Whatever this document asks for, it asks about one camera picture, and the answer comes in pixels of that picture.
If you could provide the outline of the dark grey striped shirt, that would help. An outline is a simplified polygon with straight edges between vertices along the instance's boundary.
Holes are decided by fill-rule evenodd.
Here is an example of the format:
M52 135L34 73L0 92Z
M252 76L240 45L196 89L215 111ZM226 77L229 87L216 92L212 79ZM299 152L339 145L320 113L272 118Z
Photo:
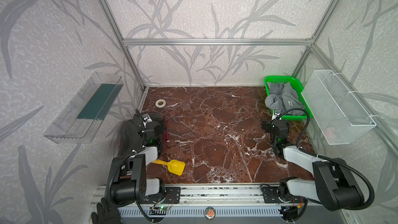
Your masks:
M145 131L139 134L132 119L124 121L118 136L120 141L118 156L128 155L134 150L138 151L143 147L156 147L158 157L161 156L165 142L165 124L163 116L159 113L141 113L139 110L136 110L135 113L140 113L141 116L143 114L149 114L152 122L144 123Z

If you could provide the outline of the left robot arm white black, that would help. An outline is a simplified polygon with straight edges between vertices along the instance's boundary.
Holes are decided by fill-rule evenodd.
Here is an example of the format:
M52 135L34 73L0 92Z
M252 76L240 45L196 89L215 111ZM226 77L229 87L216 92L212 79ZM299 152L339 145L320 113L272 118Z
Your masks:
M151 203L166 197L164 181L148 178L147 167L160 158L167 137L159 113L136 110L132 119L122 123L120 148L112 160L104 195L111 206Z

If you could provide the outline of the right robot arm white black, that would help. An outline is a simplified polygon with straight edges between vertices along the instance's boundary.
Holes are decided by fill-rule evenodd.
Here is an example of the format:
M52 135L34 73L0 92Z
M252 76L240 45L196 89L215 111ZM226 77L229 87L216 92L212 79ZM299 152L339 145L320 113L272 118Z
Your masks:
M300 197L320 204L329 211L358 211L370 207L375 200L375 191L362 173L343 159L306 151L299 146L302 134L299 134L295 144L288 141L290 125L282 119L288 113L278 114L270 121L263 120L261 128L270 134L271 148L276 156L310 172L313 179L283 179L277 188L280 200L289 202Z

